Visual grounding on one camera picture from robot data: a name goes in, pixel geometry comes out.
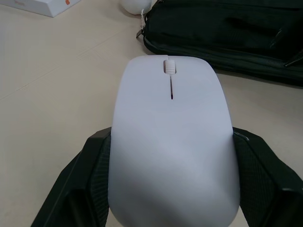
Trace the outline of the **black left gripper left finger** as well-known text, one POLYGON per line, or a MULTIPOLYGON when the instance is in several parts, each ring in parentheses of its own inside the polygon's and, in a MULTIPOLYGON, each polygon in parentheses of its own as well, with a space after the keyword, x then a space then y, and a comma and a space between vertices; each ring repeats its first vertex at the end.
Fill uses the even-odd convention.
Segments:
POLYGON ((32 226, 106 225, 110 144, 110 128, 87 139, 81 152, 59 174, 32 226))

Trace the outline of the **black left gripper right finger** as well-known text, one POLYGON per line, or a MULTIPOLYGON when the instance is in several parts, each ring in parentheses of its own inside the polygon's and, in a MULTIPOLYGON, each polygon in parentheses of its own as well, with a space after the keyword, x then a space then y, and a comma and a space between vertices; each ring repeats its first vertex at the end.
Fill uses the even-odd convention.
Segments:
POLYGON ((258 135, 233 128, 241 188, 250 227, 301 227, 303 181, 258 135))

